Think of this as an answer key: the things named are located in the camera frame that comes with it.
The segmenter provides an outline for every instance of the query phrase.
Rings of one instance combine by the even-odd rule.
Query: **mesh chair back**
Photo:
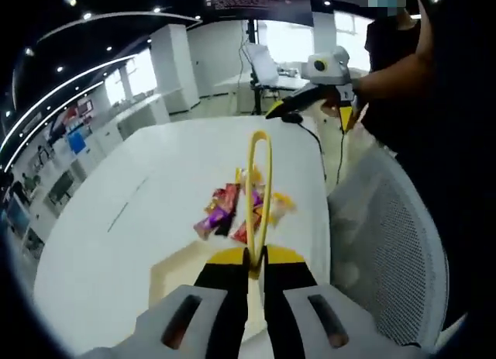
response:
[[[435,346],[446,315],[443,246],[407,174],[371,147],[329,196],[331,283],[398,344]]]

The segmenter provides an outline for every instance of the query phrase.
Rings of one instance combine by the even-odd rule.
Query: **black cable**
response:
[[[238,88],[236,89],[236,95],[239,93],[239,83],[241,82],[241,75],[243,74],[243,70],[245,69],[245,64],[243,63],[243,58],[241,57],[241,50],[243,50],[243,45],[248,39],[244,40],[243,37],[244,33],[245,31],[243,29],[243,21],[241,21],[241,43],[239,44],[239,49],[238,49],[239,61],[241,62],[241,71],[239,72]]]
[[[319,145],[320,158],[322,160],[322,168],[324,170],[324,180],[327,181],[326,166],[324,165],[324,152],[322,151],[322,145],[320,143],[319,138],[310,129],[305,128],[301,124],[301,123],[303,123],[303,117],[301,117],[301,115],[299,113],[296,113],[296,112],[286,113],[281,117],[281,120],[283,121],[283,123],[298,125],[300,128],[305,130],[307,133],[310,133],[310,135],[315,138],[315,140],[317,141],[317,144]]]
[[[319,138],[315,135],[315,133],[313,133],[310,129],[307,129],[305,128],[302,124],[298,124],[298,126],[304,130],[306,130],[307,132],[309,132],[314,138],[315,140],[317,141],[317,143],[319,144],[319,150],[320,150],[320,154],[323,155],[324,153],[322,152],[322,145],[320,144],[320,140]]]
[[[343,145],[344,145],[344,132],[342,131],[343,135],[341,136],[341,153],[339,155],[339,166],[338,166],[338,174],[336,178],[336,186],[339,184],[339,175],[341,174],[341,167],[343,166]]]

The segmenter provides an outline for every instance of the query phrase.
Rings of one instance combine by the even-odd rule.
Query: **yellow handle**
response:
[[[255,146],[259,140],[267,142],[267,171],[265,195],[263,197],[262,220],[260,223],[260,238],[259,246],[255,249],[255,239],[253,230],[253,158],[255,156]],[[270,137],[262,130],[255,132],[251,137],[250,152],[248,153],[248,175],[246,176],[246,239],[248,243],[248,251],[250,253],[250,269],[252,276],[255,278],[260,271],[260,258],[262,256],[262,248],[265,244],[265,235],[267,233],[267,225],[270,211],[270,194],[272,191],[272,143]]]

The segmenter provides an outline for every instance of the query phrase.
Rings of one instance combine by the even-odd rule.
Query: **candy wrapper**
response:
[[[245,193],[245,189],[246,189],[247,175],[248,175],[247,169],[241,169],[240,167],[236,169],[236,183],[241,185],[241,189],[243,190],[243,193]],[[258,166],[256,164],[253,166],[252,183],[255,187],[259,187],[264,184],[264,179],[262,178],[262,174],[258,170]]]
[[[224,199],[223,208],[229,210],[229,215],[224,218],[219,224],[219,228],[215,231],[215,235],[227,236],[233,225],[234,217],[236,216],[236,207],[239,198],[239,185],[226,185],[226,197]]]
[[[212,214],[212,212],[215,210],[215,208],[217,208],[219,204],[219,200],[217,198],[213,198],[211,201],[210,201],[210,204],[208,204],[206,207],[205,207],[205,212],[207,214]]]
[[[239,185],[228,183],[226,185],[226,194],[224,195],[224,199],[219,200],[219,207],[224,209],[227,213],[231,213],[233,210],[236,209],[238,197]]]
[[[260,226],[260,221],[262,220],[262,216],[259,216],[257,213],[252,213],[253,216],[253,230],[256,232],[258,227]],[[239,241],[240,243],[248,243],[248,239],[246,238],[246,221],[239,227],[239,229],[231,236],[234,240]]]
[[[270,200],[271,211],[268,221],[273,227],[277,226],[281,218],[284,217],[287,212],[296,210],[296,205],[287,195],[275,192]],[[255,208],[255,213],[262,216],[262,208]]]
[[[217,207],[212,211],[212,213],[210,213],[207,218],[198,222],[196,225],[193,226],[193,228],[195,229],[199,237],[201,237],[203,240],[206,240],[208,235],[214,230],[214,228],[216,228],[220,224],[220,222],[228,215],[229,214],[225,210]]]
[[[212,195],[212,197],[216,198],[217,200],[223,200],[225,196],[226,196],[226,190],[224,188],[217,188],[214,191],[214,195]]]

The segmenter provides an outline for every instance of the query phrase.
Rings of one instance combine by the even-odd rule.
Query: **tabletop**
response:
[[[304,124],[316,131],[312,119]],[[273,192],[290,195],[297,206],[269,227],[267,243],[296,250],[317,282],[329,282],[326,185],[319,147],[306,131],[261,116],[140,129],[76,191],[40,259],[35,304],[72,354],[113,346],[133,332],[148,309],[150,268],[198,239],[193,225],[205,217],[214,189],[246,166],[259,129],[272,139]],[[265,152],[258,143],[262,172]]]
[[[231,78],[228,78],[227,80],[219,82],[215,84],[215,87],[238,85],[238,82],[240,84],[245,84],[250,81],[251,81],[251,72],[245,72],[241,74],[241,76],[236,75]],[[271,85],[271,87],[287,89],[287,90],[298,90],[300,88],[303,88],[308,83],[309,83],[308,80],[305,80],[304,78],[300,78],[300,77],[290,78],[288,76],[279,76],[277,82]]]

